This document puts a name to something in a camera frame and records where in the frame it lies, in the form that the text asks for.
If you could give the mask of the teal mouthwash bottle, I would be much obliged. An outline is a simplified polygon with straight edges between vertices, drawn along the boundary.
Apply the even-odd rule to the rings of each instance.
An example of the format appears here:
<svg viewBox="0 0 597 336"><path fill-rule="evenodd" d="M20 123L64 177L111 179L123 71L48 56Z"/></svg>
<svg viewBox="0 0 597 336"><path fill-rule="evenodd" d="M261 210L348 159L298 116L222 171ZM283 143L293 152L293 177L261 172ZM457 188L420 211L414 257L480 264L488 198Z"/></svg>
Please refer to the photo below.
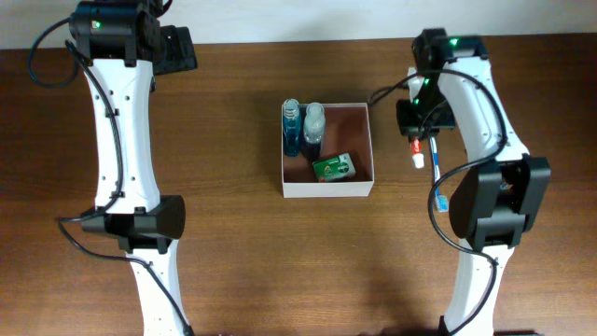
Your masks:
<svg viewBox="0 0 597 336"><path fill-rule="evenodd" d="M300 150L301 113L296 99L287 99L283 104L284 153L296 157Z"/></svg>

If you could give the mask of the purple hand sanitizer bottle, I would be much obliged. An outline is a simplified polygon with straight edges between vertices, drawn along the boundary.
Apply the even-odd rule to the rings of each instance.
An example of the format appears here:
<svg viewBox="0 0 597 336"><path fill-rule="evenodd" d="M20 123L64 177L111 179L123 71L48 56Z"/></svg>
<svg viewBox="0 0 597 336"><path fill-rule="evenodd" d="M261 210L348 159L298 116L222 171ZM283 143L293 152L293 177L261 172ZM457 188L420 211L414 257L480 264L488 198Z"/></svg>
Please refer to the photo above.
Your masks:
<svg viewBox="0 0 597 336"><path fill-rule="evenodd" d="M317 161L319 159L325 129L325 108L316 102L308 104L303 122L303 154L308 161Z"/></svg>

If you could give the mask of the blue white toothbrush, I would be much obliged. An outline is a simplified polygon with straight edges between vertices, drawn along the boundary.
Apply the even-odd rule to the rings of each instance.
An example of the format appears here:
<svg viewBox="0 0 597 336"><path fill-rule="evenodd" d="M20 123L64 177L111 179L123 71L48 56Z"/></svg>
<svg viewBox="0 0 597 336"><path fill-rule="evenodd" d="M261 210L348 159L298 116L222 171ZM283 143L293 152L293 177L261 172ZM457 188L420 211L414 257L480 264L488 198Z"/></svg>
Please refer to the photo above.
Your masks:
<svg viewBox="0 0 597 336"><path fill-rule="evenodd" d="M431 152L431 163L433 166L432 177L433 182L436 183L441 178L439 167L439 156L437 152L437 141L434 136L429 137L429 147ZM435 191L435 208L439 213L447 213L449 211L449 200L446 195L440 192L440 189Z"/></svg>

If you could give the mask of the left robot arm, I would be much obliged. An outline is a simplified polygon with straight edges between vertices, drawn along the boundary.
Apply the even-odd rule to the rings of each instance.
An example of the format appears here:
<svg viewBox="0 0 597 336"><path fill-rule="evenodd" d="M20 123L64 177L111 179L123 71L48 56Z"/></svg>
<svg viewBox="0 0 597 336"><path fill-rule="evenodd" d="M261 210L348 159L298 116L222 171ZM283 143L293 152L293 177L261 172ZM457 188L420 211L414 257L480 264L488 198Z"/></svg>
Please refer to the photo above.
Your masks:
<svg viewBox="0 0 597 336"><path fill-rule="evenodd" d="M117 240L113 261L131 265L145 335L190 335L177 271L186 222L180 195L160 193L153 170L149 95L161 75L198 66L186 27L163 26L163 1L82 1L67 48L90 86L99 176L83 231Z"/></svg>

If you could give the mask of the green soap box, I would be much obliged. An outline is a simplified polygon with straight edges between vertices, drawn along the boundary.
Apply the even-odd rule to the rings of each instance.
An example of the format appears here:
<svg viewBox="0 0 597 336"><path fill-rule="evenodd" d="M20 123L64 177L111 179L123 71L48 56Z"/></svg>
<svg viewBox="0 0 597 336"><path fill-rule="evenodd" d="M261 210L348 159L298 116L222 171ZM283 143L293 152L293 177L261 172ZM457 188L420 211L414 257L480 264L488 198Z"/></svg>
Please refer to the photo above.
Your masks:
<svg viewBox="0 0 597 336"><path fill-rule="evenodd" d="M354 163L349 153L343 153L312 164L318 182L335 182L356 175Z"/></svg>

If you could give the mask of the green red toothpaste tube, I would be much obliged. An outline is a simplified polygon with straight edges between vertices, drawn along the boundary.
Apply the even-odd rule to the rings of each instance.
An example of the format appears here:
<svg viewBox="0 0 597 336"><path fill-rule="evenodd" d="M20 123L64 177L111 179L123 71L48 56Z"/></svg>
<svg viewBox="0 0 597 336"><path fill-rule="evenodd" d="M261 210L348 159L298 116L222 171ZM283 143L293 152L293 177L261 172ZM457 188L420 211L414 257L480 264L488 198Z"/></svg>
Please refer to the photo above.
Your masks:
<svg viewBox="0 0 597 336"><path fill-rule="evenodd" d="M410 139L410 152L413 165L416 169L424 168L424 155L421 146L421 141L413 137Z"/></svg>

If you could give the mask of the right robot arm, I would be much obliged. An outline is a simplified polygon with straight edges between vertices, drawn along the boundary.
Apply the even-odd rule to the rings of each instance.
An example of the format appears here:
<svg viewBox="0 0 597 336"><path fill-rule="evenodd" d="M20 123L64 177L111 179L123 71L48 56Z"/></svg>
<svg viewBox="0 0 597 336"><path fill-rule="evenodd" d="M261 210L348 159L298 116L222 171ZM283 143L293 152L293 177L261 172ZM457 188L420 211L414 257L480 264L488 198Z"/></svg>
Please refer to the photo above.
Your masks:
<svg viewBox="0 0 597 336"><path fill-rule="evenodd" d="M416 67L399 82L410 97L396 103L402 135L416 146L442 129L458 129L467 162L436 174L439 186L464 177L449 201L459 252L454 290L440 317L440 335L492 335L493 311L507 262L535 222L550 181L548 161L531 156L507 119L493 84L489 54L476 35L428 28L411 45Z"/></svg>

